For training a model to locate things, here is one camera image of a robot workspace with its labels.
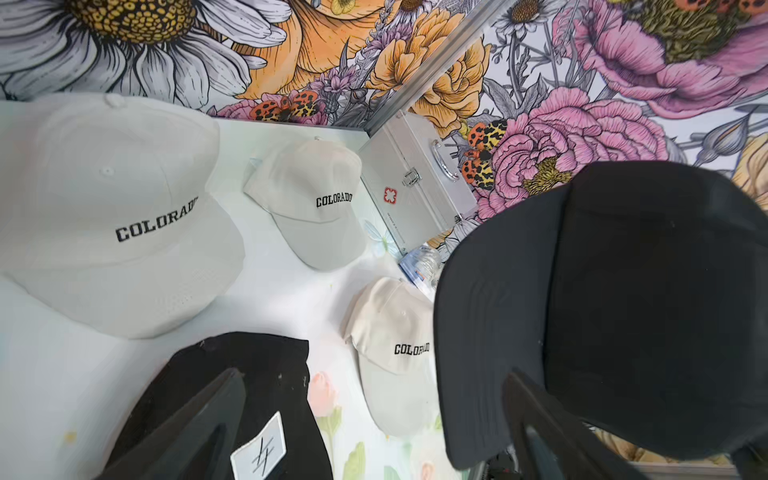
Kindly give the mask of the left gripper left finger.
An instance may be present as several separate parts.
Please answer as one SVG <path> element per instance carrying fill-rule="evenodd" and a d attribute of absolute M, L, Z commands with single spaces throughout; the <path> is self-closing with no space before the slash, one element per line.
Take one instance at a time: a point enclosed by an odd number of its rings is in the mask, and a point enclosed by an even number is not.
<path fill-rule="evenodd" d="M 199 463 L 203 479 L 223 479 L 246 400 L 243 374 L 229 368 L 202 389 L 158 429 L 106 467 L 101 479 L 180 479 L 195 456 L 212 446 Z"/>

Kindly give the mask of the black cap with patch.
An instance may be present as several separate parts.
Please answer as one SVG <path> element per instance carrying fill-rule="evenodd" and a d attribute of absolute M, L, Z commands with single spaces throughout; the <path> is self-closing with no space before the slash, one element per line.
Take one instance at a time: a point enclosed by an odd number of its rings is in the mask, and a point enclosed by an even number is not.
<path fill-rule="evenodd" d="M 129 414 L 103 479 L 330 479 L 309 343 L 230 332 L 177 351 Z"/>

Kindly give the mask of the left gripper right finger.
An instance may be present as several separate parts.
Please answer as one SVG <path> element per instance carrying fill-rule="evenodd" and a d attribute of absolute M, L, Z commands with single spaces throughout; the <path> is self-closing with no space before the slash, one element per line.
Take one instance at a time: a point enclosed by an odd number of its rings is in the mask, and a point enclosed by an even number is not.
<path fill-rule="evenodd" d="M 502 402 L 523 479 L 645 477 L 521 370 L 505 378 Z"/>

